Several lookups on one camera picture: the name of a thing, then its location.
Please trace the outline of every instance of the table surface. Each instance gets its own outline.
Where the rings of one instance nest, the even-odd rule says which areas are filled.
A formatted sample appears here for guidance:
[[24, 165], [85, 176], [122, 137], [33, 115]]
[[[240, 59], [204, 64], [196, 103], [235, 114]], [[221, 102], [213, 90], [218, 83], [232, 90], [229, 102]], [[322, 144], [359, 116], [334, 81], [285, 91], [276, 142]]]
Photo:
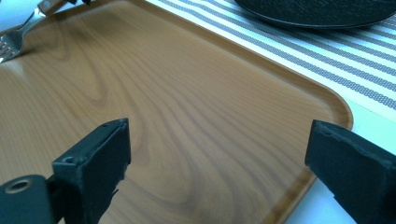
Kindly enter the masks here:
[[[3, 0], [0, 3], [0, 30], [22, 24], [31, 14], [37, 3], [38, 1]], [[352, 131], [385, 150], [396, 154], [396, 138], [393, 136], [396, 131], [396, 122], [394, 119], [376, 112], [374, 107], [370, 108], [368, 105], [358, 104], [350, 99], [345, 100], [354, 116]], [[332, 194], [320, 180], [316, 181], [287, 221], [287, 223], [334, 222], [355, 223], [334, 200]]]

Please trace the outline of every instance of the striped fabric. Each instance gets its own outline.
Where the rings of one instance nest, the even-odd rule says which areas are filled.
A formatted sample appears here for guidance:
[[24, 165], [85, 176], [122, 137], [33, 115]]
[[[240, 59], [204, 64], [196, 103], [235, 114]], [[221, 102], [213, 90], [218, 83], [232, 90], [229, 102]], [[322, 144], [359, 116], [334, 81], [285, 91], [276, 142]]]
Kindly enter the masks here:
[[396, 16], [347, 30], [265, 24], [234, 0], [148, 0], [396, 121]]

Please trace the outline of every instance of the fork handle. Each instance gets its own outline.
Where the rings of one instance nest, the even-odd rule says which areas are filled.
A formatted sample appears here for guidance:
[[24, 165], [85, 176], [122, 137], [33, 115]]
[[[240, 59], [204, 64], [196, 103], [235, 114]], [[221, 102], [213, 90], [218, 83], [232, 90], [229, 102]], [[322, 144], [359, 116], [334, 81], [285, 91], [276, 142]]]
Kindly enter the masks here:
[[48, 16], [56, 12], [66, 3], [65, 0], [43, 0], [37, 6], [44, 15]]

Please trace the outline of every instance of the fork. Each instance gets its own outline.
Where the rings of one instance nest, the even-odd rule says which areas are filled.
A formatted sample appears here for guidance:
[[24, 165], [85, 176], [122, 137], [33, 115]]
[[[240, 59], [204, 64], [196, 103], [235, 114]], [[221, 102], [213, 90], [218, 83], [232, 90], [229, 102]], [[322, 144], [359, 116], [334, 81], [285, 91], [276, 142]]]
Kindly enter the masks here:
[[66, 3], [64, 0], [43, 0], [20, 29], [2, 35], [0, 37], [0, 63], [18, 57], [22, 51], [23, 39], [29, 30]]

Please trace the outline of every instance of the wood grain surface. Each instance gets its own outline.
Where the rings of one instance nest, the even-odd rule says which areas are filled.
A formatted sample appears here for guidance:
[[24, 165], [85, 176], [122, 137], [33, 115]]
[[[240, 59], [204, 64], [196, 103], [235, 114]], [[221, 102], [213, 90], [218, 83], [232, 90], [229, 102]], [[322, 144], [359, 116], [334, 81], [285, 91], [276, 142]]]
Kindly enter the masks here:
[[0, 103], [1, 183], [49, 177], [129, 118], [133, 161], [101, 223], [283, 222], [314, 180], [312, 119], [352, 125], [334, 92], [138, 0], [51, 17], [0, 64]]

